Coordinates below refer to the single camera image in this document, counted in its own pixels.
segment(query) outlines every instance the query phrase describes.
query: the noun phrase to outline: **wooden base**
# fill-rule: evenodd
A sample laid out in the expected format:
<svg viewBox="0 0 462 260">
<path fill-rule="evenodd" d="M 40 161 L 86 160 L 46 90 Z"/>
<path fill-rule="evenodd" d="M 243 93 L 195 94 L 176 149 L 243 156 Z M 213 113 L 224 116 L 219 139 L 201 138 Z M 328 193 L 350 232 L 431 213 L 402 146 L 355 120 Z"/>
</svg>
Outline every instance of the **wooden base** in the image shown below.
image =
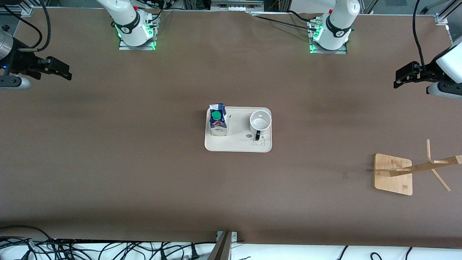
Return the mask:
<svg viewBox="0 0 462 260">
<path fill-rule="evenodd" d="M 412 195 L 412 174 L 389 176 L 389 171 L 409 166 L 412 166 L 409 159 L 376 154 L 374 156 L 374 187 L 379 190 Z"/>
</svg>

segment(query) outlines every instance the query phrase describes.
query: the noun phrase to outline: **blue milk carton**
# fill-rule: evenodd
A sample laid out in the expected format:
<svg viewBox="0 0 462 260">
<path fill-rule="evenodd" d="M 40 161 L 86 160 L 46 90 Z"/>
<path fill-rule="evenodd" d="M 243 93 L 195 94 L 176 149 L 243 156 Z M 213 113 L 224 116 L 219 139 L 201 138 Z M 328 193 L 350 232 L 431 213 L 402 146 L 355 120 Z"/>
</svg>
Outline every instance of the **blue milk carton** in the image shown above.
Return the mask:
<svg viewBox="0 0 462 260">
<path fill-rule="evenodd" d="M 213 136 L 228 136 L 229 124 L 223 103 L 210 105 L 210 129 Z"/>
</svg>

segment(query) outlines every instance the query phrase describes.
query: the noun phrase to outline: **white mug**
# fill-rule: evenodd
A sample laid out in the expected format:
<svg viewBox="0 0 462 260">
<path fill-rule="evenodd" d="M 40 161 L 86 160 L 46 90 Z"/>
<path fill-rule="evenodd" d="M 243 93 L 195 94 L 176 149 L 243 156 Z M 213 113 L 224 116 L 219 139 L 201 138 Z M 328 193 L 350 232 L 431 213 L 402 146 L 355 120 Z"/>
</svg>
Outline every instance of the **white mug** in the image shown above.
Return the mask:
<svg viewBox="0 0 462 260">
<path fill-rule="evenodd" d="M 257 110 L 250 116 L 250 131 L 255 134 L 255 140 L 258 141 L 260 136 L 271 126 L 271 115 L 263 110 Z"/>
</svg>

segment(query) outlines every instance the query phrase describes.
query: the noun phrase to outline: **brown table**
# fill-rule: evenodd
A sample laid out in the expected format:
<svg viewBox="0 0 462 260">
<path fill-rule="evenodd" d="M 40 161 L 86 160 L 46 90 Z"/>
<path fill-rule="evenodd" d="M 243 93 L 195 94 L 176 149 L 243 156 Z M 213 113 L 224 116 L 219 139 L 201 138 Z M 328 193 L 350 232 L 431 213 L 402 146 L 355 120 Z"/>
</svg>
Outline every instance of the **brown table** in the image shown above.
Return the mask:
<svg viewBox="0 0 462 260">
<path fill-rule="evenodd" d="M 175 12 L 156 51 L 118 51 L 101 9 L 50 9 L 41 57 L 71 66 L 1 92 L 0 222 L 54 237 L 462 246 L 462 171 L 414 176 L 414 195 L 373 188 L 373 155 L 462 154 L 462 102 L 393 89 L 418 59 L 410 16 L 359 16 L 348 55 L 310 54 L 306 31 L 243 12 Z M 275 19 L 303 25 L 293 16 Z M 30 21 L 46 31 L 40 10 Z M 450 45 L 417 18 L 426 61 Z M 16 37 L 33 44 L 24 24 Z M 208 104 L 273 114 L 269 153 L 204 148 Z M 39 236 L 27 231 L 28 236 Z"/>
</svg>

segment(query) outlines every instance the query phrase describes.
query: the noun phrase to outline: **green cap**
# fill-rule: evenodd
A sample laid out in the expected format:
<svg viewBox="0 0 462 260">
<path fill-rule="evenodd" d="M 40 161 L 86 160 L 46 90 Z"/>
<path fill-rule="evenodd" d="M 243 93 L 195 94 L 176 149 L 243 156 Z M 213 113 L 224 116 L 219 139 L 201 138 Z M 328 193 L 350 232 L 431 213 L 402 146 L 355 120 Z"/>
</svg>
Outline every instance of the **green cap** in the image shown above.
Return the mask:
<svg viewBox="0 0 462 260">
<path fill-rule="evenodd" d="M 221 113 L 220 113 L 220 111 L 213 111 L 213 112 L 212 112 L 212 117 L 213 117 L 213 119 L 215 119 L 215 120 L 220 120 L 220 118 L 221 118 Z"/>
</svg>

